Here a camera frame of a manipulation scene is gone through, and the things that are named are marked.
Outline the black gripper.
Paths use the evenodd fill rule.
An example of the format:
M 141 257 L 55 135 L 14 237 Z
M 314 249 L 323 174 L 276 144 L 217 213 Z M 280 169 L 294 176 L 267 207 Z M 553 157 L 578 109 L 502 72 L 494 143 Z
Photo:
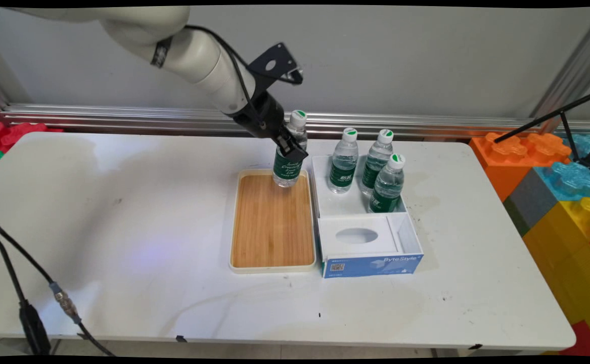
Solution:
M 283 106 L 265 90 L 252 97 L 252 105 L 246 105 L 229 115 L 235 123 L 261 139 L 275 139 L 277 154 L 291 163 L 302 163 L 308 152 L 285 126 Z

